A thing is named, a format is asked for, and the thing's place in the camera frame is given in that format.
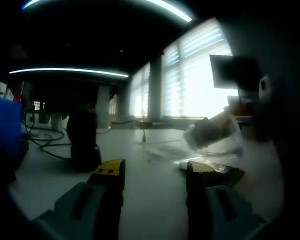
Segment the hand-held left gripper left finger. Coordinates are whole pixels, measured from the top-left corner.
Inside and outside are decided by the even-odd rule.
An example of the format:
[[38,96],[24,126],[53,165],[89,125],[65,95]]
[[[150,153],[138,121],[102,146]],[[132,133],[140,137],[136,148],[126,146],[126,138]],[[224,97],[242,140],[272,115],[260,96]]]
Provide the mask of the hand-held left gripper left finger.
[[116,240],[124,203],[125,159],[100,164],[33,220],[47,240]]

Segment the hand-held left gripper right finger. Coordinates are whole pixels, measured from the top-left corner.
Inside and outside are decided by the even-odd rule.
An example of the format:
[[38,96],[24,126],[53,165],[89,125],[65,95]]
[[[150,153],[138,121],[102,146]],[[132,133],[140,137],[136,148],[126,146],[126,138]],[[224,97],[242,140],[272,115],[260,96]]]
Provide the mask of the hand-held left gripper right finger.
[[233,187],[244,174],[222,164],[186,164],[188,239],[249,240],[267,223]]

